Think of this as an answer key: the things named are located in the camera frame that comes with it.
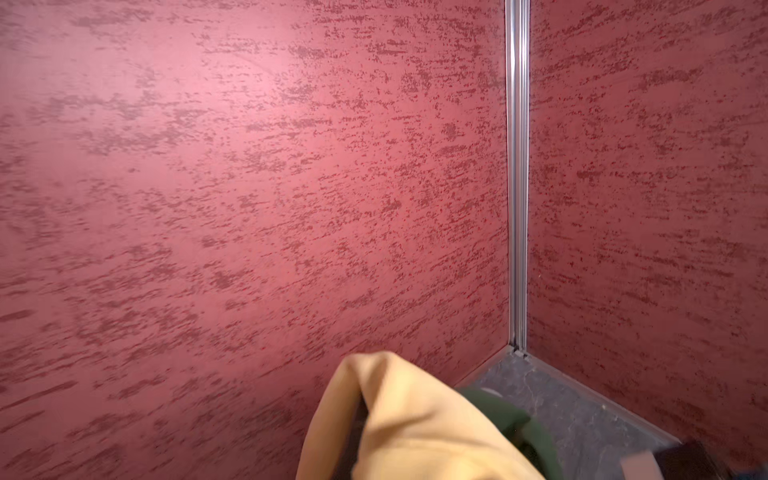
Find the baseboard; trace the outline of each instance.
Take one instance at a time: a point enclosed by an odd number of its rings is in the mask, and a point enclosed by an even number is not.
[[[493,365],[501,362],[501,360],[512,353],[512,351],[513,349],[511,345],[505,345],[501,350],[491,355],[491,358],[481,363],[478,368],[472,370],[463,379],[459,380],[455,387],[461,388],[463,386],[470,386],[475,380],[479,379],[483,373],[487,372]]]
[[[630,423],[641,430],[644,430],[645,432],[661,439],[664,442],[667,442],[670,444],[680,443],[680,440],[676,436],[672,435],[669,432],[664,431],[663,429],[657,427],[653,423],[648,422],[646,419],[639,416],[638,414],[630,412],[623,406],[619,405],[618,403],[614,402],[613,400],[609,399],[603,394],[599,392],[595,392],[593,389],[589,388],[588,386],[579,382],[578,380],[572,379],[570,376],[565,375],[563,372],[547,364],[543,360],[537,359],[536,357],[528,353],[524,355],[524,358],[531,365],[533,365],[534,368],[541,370],[542,372],[545,372],[547,375],[549,375],[553,379],[556,379],[559,382],[562,382],[565,385],[570,386],[572,389],[576,390],[576,392],[578,392],[579,395],[581,395],[582,397],[588,398],[594,402],[602,404],[603,408],[613,413],[617,417],[621,418],[625,422]]]

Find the green fabric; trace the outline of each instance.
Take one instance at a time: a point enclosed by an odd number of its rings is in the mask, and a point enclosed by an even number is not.
[[[539,422],[504,399],[480,389],[459,389],[547,480],[563,480],[557,450]]]

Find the pink object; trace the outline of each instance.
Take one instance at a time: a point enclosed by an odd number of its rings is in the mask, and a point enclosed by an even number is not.
[[[768,458],[764,2],[532,2],[529,345]]]
[[[0,22],[0,477],[290,478],[339,360],[508,340],[504,3]]]

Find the gray floor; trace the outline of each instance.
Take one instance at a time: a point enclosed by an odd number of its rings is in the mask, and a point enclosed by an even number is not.
[[[501,393],[549,431],[566,480],[623,480],[621,457],[666,445],[514,354],[490,368],[473,386]]]

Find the yellow sleeve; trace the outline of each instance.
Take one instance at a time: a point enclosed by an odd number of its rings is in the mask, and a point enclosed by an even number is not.
[[[330,480],[360,396],[369,410],[355,480],[543,480],[464,397],[391,352],[352,355],[310,423],[296,480]]]

